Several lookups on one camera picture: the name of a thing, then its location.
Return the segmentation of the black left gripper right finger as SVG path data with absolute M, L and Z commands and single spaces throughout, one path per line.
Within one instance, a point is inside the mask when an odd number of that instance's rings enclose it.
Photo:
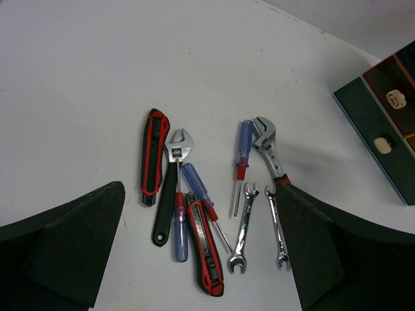
M 282 183 L 276 205 L 302 310 L 413 310 L 414 235 Z

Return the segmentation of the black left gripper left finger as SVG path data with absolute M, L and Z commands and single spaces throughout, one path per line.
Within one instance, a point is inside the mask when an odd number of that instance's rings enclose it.
M 95 306 L 125 202 L 112 181 L 1 227 L 2 310 Z

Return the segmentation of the small chrome open-end wrench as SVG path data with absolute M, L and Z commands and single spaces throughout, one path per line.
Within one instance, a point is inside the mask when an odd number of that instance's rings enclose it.
M 259 195 L 259 185 L 254 182 L 253 187 L 250 187 L 249 183 L 244 184 L 244 208 L 243 208 L 243 216 L 241 218 L 241 224 L 239 226 L 239 232 L 237 236 L 237 243 L 236 247 L 228 260 L 228 269 L 231 274 L 235 273 L 235 267 L 241 267 L 241 273 L 244 274 L 247 267 L 246 257 L 244 255 L 244 249 L 246 246 L 246 237 L 248 233 L 249 223 L 250 223 L 250 215 L 252 212 L 252 206 L 254 200 Z
M 283 265 L 286 264 L 287 271 L 291 271 L 291 262 L 289 254 L 287 251 L 285 238 L 283 236 L 283 230 L 281 228 L 281 222 L 278 215 L 278 209 L 276 204 L 276 193 L 272 192 L 270 186 L 265 187 L 265 196 L 267 197 L 270 212 L 272 215 L 273 228 L 276 236 L 276 241 L 278 244 L 278 255 L 276 259 L 276 264 L 279 270 L 283 269 Z

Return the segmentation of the blue screwdriver crossing knife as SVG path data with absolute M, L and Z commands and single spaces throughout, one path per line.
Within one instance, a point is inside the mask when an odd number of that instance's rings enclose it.
M 203 207 L 205 208 L 206 212 L 208 213 L 211 221 L 216 225 L 217 230 L 222 236 L 222 239 L 228 247 L 230 253 L 233 253 L 233 248 L 219 222 L 219 217 L 215 211 L 214 203 L 209 197 L 208 190 L 206 189 L 201 177 L 196 171 L 195 166 L 192 163 L 184 164 L 182 166 L 182 173 L 190 189 L 196 194 L 196 196 L 202 203 Z

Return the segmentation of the blue red screwdriver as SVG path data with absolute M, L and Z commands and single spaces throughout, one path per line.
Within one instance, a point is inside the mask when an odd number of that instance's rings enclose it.
M 254 125 L 251 120 L 244 120 L 241 123 L 239 132 L 239 142 L 237 148 L 237 162 L 236 167 L 236 191 L 235 204 L 233 208 L 233 217 L 236 219 L 239 213 L 239 202 L 241 196 L 242 182 L 245 179 L 246 169 L 249 167 L 249 157 L 252 149 L 252 137 L 254 132 Z

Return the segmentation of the teal drawer cabinet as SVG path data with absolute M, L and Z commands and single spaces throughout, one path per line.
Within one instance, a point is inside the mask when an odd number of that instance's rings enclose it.
M 414 43 L 334 92 L 334 98 L 407 205 L 414 205 Z

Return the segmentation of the black handled adjustable wrench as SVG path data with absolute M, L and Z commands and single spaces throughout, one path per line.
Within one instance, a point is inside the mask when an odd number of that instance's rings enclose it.
M 184 128 L 176 131 L 171 143 L 165 144 L 165 153 L 168 160 L 167 172 L 163 180 L 160 200 L 158 202 L 152 230 L 152 242 L 158 247 L 164 246 L 169 239 L 174 199 L 178 182 L 177 163 L 179 163 L 180 168 L 184 159 L 193 149 L 193 146 L 193 139 Z

